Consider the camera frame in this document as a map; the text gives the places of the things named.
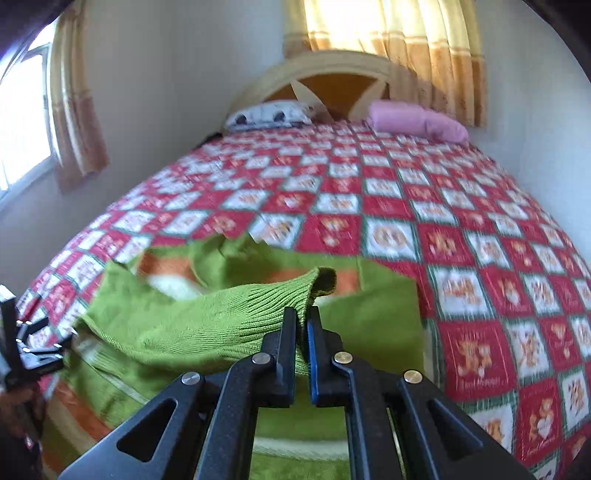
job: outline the metal bolt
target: metal bolt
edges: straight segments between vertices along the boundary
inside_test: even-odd
[[[252,363],[257,365],[266,365],[271,361],[271,356],[265,352],[258,352],[252,356]]]
[[[349,364],[353,361],[353,355],[349,352],[338,352],[335,354],[335,362],[338,364]]]
[[[423,375],[421,372],[417,372],[416,370],[406,370],[404,372],[404,379],[408,383],[420,383],[423,381]]]
[[[200,380],[201,375],[199,375],[197,372],[187,372],[181,377],[181,382],[183,382],[185,385],[194,385],[199,383]]]

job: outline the window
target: window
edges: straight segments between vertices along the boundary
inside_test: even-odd
[[[47,62],[55,22],[0,83],[0,198],[30,183],[53,158]]]

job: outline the headboard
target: headboard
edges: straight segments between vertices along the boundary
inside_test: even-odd
[[[228,115],[271,100],[322,103],[334,120],[361,120],[369,104],[390,98],[392,62],[348,50],[304,53],[267,70],[234,101]]]

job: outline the brown curtain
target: brown curtain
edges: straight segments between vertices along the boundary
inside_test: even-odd
[[[85,1],[76,0],[57,21],[51,46],[52,134],[57,181],[62,191],[76,188],[109,163],[95,107],[86,85],[83,35]]]
[[[390,98],[486,125],[486,74],[473,0],[284,0],[284,55],[359,50],[392,69]]]

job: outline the bedspread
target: bedspread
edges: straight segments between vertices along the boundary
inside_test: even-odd
[[[68,331],[105,262],[213,233],[363,255],[414,278],[427,374],[537,476],[591,436],[589,270],[474,147],[341,122],[224,137],[166,167],[70,241],[20,301]]]

